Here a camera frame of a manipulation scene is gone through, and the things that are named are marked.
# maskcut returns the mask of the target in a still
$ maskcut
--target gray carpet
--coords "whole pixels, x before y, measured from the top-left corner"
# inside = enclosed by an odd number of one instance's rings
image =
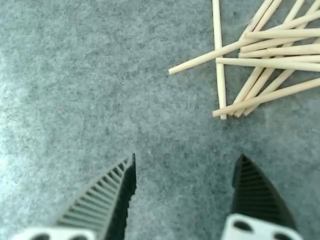
[[[224,44],[262,2],[221,1]],[[127,240],[218,240],[241,153],[272,180],[304,238],[320,236],[320,88],[246,118],[212,118],[213,61],[168,76],[214,49],[212,28],[211,0],[1,0],[0,238],[46,225],[133,152]],[[226,67],[228,103],[251,70]],[[297,72],[284,85],[315,76]]]

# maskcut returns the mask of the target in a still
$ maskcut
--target wooden stick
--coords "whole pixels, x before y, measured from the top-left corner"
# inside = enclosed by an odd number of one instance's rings
[[[221,17],[220,17],[220,0],[212,0],[212,14],[213,14],[213,34],[215,49],[222,48],[222,32],[221,32]],[[223,64],[216,63],[216,85],[218,91],[219,107],[224,108],[227,105],[226,97],[226,80],[225,67]],[[221,115],[221,120],[226,120],[227,115]]]
[[[285,56],[280,59],[285,61],[302,62],[302,63],[320,63],[320,55]]]
[[[249,52],[253,52],[253,51],[257,51],[257,50],[261,50],[261,49],[275,48],[276,46],[280,46],[280,45],[287,44],[287,43],[298,42],[298,41],[305,40],[305,39],[307,39],[307,38],[305,38],[305,37],[301,37],[301,38],[288,37],[288,38],[268,39],[268,40],[256,42],[256,43],[253,43],[253,44],[250,44],[247,46],[243,46],[240,48],[240,52],[244,54],[244,53],[249,53]]]
[[[320,78],[316,78],[313,80],[305,81],[303,83],[299,83],[293,86],[289,86],[280,90],[276,90],[274,92],[262,95],[262,96],[256,96],[254,98],[251,98],[249,100],[245,100],[236,104],[232,104],[229,106],[226,106],[225,108],[218,109],[212,112],[213,117],[218,117],[223,114],[227,114],[230,112],[237,111],[239,109],[248,108],[254,105],[270,102],[272,100],[276,100],[279,98],[283,98],[285,96],[289,96],[292,94],[296,94],[299,92],[306,91],[308,89],[316,88],[320,86]]]
[[[264,50],[239,53],[241,59],[265,58],[279,55],[313,55],[320,54],[320,44],[307,44],[299,46],[268,48]]]
[[[243,31],[239,40],[243,39],[245,37],[246,33],[252,32],[256,28],[259,21],[261,20],[261,18],[263,17],[263,15],[265,14],[265,12],[267,11],[267,9],[269,8],[269,6],[271,5],[272,2],[273,2],[273,0],[264,0],[264,2],[262,3],[262,5],[258,9],[258,11],[255,13],[253,18],[251,19],[248,26]]]
[[[320,0],[315,0],[314,3],[311,5],[311,7],[308,9],[308,11],[306,12],[306,15],[310,15],[314,12],[316,12],[320,7]],[[307,26],[307,24],[302,24],[300,26],[297,27],[297,29],[304,29]],[[293,42],[291,43],[286,43],[284,44],[282,47],[290,47],[293,45]],[[266,69],[260,77],[258,77],[258,79],[256,80],[256,82],[254,83],[254,85],[252,86],[252,88],[250,89],[250,91],[248,92],[247,96],[244,98],[245,100],[250,99],[255,97],[259,91],[263,88],[263,86],[266,84],[266,82],[268,81],[268,79],[270,78],[270,76],[272,75],[272,73],[274,72],[275,69],[269,68]],[[236,113],[234,113],[234,115],[236,117],[240,117],[241,114],[245,111],[245,109],[240,109],[238,110]]]
[[[302,5],[305,3],[306,0],[295,0],[294,5],[292,6],[289,14],[286,16],[284,22],[291,21],[296,18],[298,12],[300,11]]]
[[[245,37],[248,39],[316,38],[320,37],[320,28],[247,32]]]
[[[286,18],[283,21],[283,24],[286,24],[290,21],[292,21],[299,9],[301,8],[301,6],[303,5],[305,0],[296,0],[295,4],[292,6],[290,12],[288,13],[288,15],[286,16]],[[233,103],[239,103],[242,100],[245,99],[245,97],[247,96],[247,94],[250,92],[250,90],[252,89],[252,87],[255,85],[256,81],[259,79],[259,76],[262,74],[262,72],[264,71],[263,67],[256,67],[254,68],[254,70],[252,71],[251,75],[249,76],[249,78],[247,79],[247,81],[245,82],[245,84],[243,85],[243,87],[241,88],[239,94],[236,96],[236,98],[234,99]],[[232,112],[230,113],[230,115],[235,115],[236,117],[238,117],[238,115],[241,115],[241,112]]]
[[[318,38],[315,42],[315,44],[320,43],[320,38]],[[309,62],[309,63],[320,63],[320,55],[311,55],[311,56],[289,56],[284,57],[284,59],[301,59],[303,61]],[[271,93],[275,91],[278,87],[280,87],[281,84],[283,84],[293,73],[295,70],[284,70],[275,80],[272,81],[272,83],[269,84],[261,93],[259,96]],[[255,105],[252,107],[247,108],[243,114],[245,116],[248,116],[253,110],[255,110],[259,105]]]
[[[320,73],[320,64],[318,63],[285,61],[285,60],[281,60],[281,58],[255,59],[255,58],[217,57],[216,62],[224,65],[260,67],[260,68],[271,68],[271,69],[292,69],[292,70]]]
[[[299,17],[299,18],[296,18],[290,22],[287,22],[287,23],[283,23],[281,25],[278,25],[278,26],[275,26],[273,28],[270,28],[269,31],[271,30],[286,30],[286,29],[292,29],[292,28],[295,28],[297,26],[300,26],[302,24],[305,24],[305,23],[309,23],[311,21],[314,21],[316,19],[319,19],[320,18],[320,10],[314,12],[314,13],[311,13],[311,14],[308,14],[308,15],[305,15],[305,16],[302,16],[302,17]],[[189,61],[186,61],[182,64],[179,64],[177,66],[174,66],[172,68],[169,69],[169,74],[172,75],[172,74],[175,74],[175,73],[178,73],[178,72],[181,72],[183,70],[187,70],[187,69],[190,69],[190,68],[193,68],[197,65],[200,65],[200,64],[203,64],[205,62],[208,62],[210,60],[213,60],[215,58],[218,58],[218,57],[221,57],[223,55],[226,55],[228,53],[231,53],[233,52],[234,50],[237,50],[241,47],[244,47],[246,45],[249,45],[249,44],[253,44],[255,43],[257,40],[256,39],[243,39],[243,40],[240,40],[240,41],[236,41],[234,43],[231,43],[229,45],[226,45],[218,50],[215,50],[215,51],[211,51],[211,52],[208,52],[204,55],[201,55],[201,56],[198,56],[194,59],[191,59]]]

